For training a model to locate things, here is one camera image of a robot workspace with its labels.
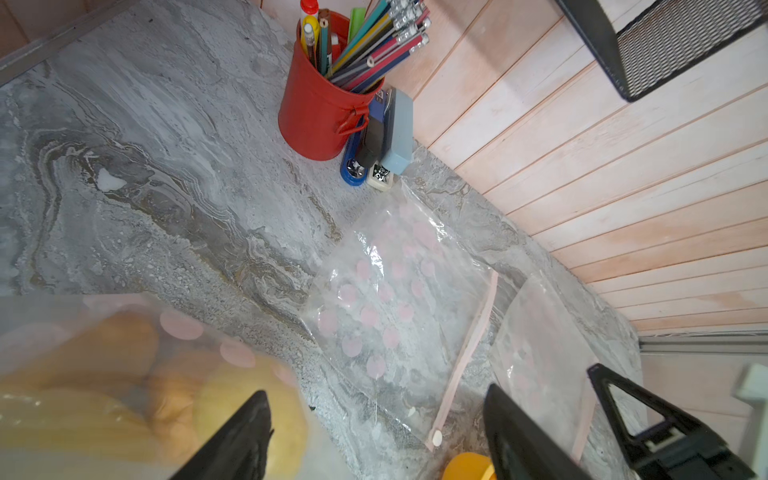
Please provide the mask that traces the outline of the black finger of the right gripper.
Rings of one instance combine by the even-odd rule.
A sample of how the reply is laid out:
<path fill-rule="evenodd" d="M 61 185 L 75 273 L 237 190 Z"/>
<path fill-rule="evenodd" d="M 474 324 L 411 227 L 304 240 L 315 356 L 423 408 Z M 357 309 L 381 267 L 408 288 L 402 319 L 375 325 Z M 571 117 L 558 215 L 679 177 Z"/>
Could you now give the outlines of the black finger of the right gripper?
<path fill-rule="evenodd" d="M 641 479 L 754 479 L 755 472 L 699 419 L 603 364 L 587 370 L 629 467 Z M 661 415 L 638 433 L 626 426 L 613 392 L 621 391 Z"/>

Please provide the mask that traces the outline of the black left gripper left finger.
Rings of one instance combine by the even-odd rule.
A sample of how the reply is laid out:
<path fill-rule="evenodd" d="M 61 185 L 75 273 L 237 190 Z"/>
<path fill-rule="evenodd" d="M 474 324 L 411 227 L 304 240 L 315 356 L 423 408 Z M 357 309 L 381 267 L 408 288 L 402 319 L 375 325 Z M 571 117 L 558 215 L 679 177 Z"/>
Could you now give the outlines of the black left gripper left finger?
<path fill-rule="evenodd" d="M 264 479 L 271 420 L 267 393 L 255 392 L 170 479 Z"/>

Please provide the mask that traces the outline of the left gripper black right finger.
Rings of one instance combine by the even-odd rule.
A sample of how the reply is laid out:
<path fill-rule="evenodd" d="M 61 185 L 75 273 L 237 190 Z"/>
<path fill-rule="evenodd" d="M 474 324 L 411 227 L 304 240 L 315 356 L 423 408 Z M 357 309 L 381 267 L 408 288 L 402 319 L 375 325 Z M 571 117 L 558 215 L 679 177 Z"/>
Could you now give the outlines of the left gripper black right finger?
<path fill-rule="evenodd" d="M 497 384 L 488 387 L 483 422 L 498 479 L 590 479 Z"/>

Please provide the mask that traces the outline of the clear zipper bag pink zip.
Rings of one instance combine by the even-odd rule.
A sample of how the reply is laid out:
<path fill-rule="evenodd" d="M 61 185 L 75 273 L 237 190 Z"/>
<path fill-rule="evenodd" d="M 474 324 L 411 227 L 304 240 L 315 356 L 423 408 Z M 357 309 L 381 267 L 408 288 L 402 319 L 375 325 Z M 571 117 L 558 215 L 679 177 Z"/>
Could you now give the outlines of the clear zipper bag pink zip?
<path fill-rule="evenodd" d="M 5 479 L 170 479 L 260 390 L 264 479 L 351 477 L 283 361 L 146 294 L 1 301 Z"/>

